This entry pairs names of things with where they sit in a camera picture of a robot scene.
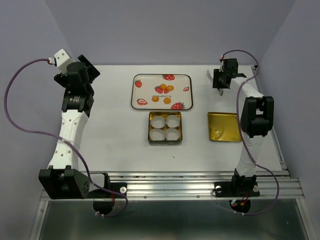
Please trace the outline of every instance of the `gold plate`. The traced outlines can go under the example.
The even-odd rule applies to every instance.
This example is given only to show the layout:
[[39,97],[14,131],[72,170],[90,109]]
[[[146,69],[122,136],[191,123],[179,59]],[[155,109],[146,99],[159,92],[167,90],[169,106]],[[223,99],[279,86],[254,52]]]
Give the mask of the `gold plate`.
[[220,142],[241,142],[237,114],[208,112],[209,139]]
[[[164,118],[164,120],[167,120],[167,117],[169,115],[175,115],[179,118],[180,120],[180,125],[178,127],[175,127],[175,129],[177,129],[179,132],[180,132],[180,137],[178,140],[163,140],[163,141],[155,141],[155,140],[151,140],[150,138],[150,131],[152,129],[154,129],[150,122],[151,122],[151,119],[153,117],[156,117],[156,116],[161,116]],[[161,128],[162,130],[166,131],[168,129],[168,125],[165,124],[163,128]],[[182,142],[182,117],[181,117],[181,112],[179,111],[151,111],[149,113],[149,126],[148,126],[148,141],[149,141],[149,144],[150,145],[180,145],[181,142]]]

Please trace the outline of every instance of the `white tray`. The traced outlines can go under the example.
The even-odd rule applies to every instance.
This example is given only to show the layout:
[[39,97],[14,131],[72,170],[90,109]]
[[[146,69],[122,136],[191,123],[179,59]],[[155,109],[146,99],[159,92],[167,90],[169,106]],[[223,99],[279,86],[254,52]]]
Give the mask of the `white tray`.
[[[213,142],[208,137],[208,112],[236,112],[236,93],[225,90],[219,96],[207,78],[207,69],[218,65],[98,65],[101,75],[93,82],[94,104],[84,128],[80,152],[90,171],[198,172],[230,171],[237,166],[241,142]],[[250,66],[239,72],[253,75]],[[132,108],[134,76],[140,73],[186,74],[192,79],[194,106],[181,111],[183,141],[179,146],[150,146],[149,110]],[[249,84],[256,87],[254,81]],[[280,171],[278,150],[269,133],[260,148],[259,164]],[[79,169],[84,170],[79,162]]]
[[134,109],[191,109],[191,78],[184,74],[136,75],[133,78],[131,105]]

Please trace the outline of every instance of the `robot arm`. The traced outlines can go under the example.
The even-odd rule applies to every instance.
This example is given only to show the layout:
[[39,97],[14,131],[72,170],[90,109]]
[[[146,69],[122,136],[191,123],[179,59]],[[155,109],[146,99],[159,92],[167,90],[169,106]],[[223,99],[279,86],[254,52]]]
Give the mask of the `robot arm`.
[[[236,58],[226,58],[220,69],[213,72],[213,88],[218,90],[220,96],[224,89],[230,89],[231,84],[232,88],[238,91],[244,79],[237,77],[246,76],[238,73]],[[239,102],[244,102],[240,118],[243,141],[253,159],[257,160],[265,136],[273,127],[274,99],[262,95],[250,84],[244,84],[239,94]],[[247,193],[251,197],[260,195],[256,182],[256,163],[250,158],[245,145],[243,144],[231,182],[215,182],[215,186],[220,186],[219,191],[215,192],[216,197],[238,198]]]
[[[77,150],[94,103],[91,84],[100,75],[83,55],[78,59],[74,61],[63,49],[50,59],[61,71],[54,80],[65,88],[59,136]],[[57,141],[48,168],[40,170],[38,178],[51,199],[86,198],[92,186],[88,176],[78,171],[78,156],[63,140]]]

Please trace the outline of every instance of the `white platform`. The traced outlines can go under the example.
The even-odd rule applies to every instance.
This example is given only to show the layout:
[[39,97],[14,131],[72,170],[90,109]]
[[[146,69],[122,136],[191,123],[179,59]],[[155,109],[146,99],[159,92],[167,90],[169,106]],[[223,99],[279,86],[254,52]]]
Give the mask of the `white platform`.
[[[219,96],[207,79],[207,69],[218,65],[100,65],[93,82],[94,104],[85,126],[80,152],[91,171],[197,172],[233,171],[242,143],[212,142],[208,136],[208,112],[236,112],[236,94]],[[250,66],[239,72],[253,75]],[[131,107],[133,78],[137,74],[186,74],[191,77],[193,108],[182,111],[183,141],[179,146],[148,144],[147,110]],[[258,162],[280,171],[280,158],[269,134]]]

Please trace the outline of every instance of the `white wall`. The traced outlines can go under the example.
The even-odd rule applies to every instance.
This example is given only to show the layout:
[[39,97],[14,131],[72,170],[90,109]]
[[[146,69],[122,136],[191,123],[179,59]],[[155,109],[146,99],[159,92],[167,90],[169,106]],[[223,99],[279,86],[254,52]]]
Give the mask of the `white wall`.
[[289,171],[320,226],[320,1],[297,0],[260,64],[274,97],[274,125]]
[[[20,132],[7,121],[5,88],[24,63],[52,57],[68,45],[43,0],[2,1],[0,7],[0,239],[26,240],[38,208],[38,181],[55,148],[55,139]],[[59,133],[64,89],[54,82],[58,70],[36,63],[23,71],[9,93],[9,113],[30,129]]]
[[[261,59],[294,0],[46,0],[72,52],[95,64],[210,64],[230,49]],[[250,58],[241,55],[241,63]]]

